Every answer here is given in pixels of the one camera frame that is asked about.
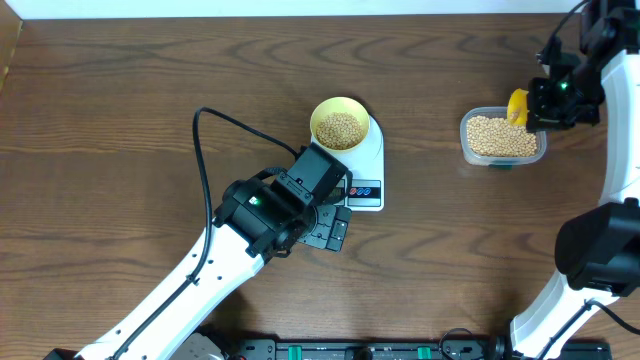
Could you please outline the yellow plastic scoop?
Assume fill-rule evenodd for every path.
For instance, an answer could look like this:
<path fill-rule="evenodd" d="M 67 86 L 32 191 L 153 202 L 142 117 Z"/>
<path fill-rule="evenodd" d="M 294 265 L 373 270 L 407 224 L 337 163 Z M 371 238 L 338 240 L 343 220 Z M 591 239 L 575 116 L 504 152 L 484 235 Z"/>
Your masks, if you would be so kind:
<path fill-rule="evenodd" d="M 528 119 L 528 91 L 516 89 L 507 105 L 507 120 L 514 126 L 525 126 Z"/>

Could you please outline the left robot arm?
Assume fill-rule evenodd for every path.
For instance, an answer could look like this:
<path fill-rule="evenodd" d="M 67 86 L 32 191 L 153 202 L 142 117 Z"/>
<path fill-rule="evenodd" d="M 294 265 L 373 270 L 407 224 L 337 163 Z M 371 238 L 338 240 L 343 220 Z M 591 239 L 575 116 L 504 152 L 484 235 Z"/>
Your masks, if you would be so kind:
<path fill-rule="evenodd" d="M 49 359 L 168 359 L 213 309 L 273 257 L 297 243 L 339 251 L 351 179 L 306 186 L 266 172 L 230 185 L 212 223 L 179 265 L 116 327 L 81 351 Z"/>

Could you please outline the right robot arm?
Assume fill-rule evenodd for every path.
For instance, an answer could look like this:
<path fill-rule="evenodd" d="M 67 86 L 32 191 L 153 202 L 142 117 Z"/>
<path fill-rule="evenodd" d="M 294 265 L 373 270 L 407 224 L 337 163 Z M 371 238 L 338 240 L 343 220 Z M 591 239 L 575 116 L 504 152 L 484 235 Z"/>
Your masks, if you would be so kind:
<path fill-rule="evenodd" d="M 598 311 L 639 286 L 639 3 L 590 0 L 581 14 L 579 54 L 552 33 L 537 55 L 544 68 L 513 92 L 508 117 L 530 133 L 596 125 L 607 113 L 605 180 L 595 209 L 562 225 L 555 271 L 494 344 L 495 359 L 557 359 Z"/>

